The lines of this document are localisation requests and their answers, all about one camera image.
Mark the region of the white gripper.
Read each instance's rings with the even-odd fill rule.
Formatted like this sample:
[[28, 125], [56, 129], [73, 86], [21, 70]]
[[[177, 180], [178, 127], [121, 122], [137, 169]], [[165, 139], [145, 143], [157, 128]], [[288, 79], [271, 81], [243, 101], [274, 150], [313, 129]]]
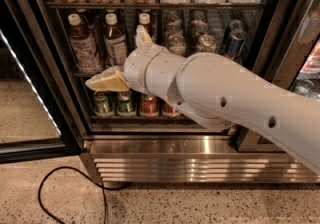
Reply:
[[143, 25], [138, 25], [136, 28], [135, 42], [138, 48], [126, 59], [124, 74], [118, 66], [109, 67], [91, 77], [85, 85], [95, 92], [126, 92], [131, 87], [144, 94], [168, 94], [169, 84], [160, 84], [156, 78], [152, 78], [151, 84], [147, 85], [146, 74], [153, 59], [164, 55], [168, 60], [169, 51], [163, 46], [151, 44], [152, 38]]

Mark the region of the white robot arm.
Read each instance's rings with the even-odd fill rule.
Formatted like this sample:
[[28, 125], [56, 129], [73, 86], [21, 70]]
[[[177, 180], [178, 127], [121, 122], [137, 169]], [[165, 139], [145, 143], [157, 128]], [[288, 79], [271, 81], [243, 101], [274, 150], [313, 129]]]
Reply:
[[320, 174], [320, 103], [280, 88], [215, 53], [182, 57], [138, 28], [123, 68], [91, 77], [93, 91], [154, 95], [208, 130], [235, 123], [273, 142]]

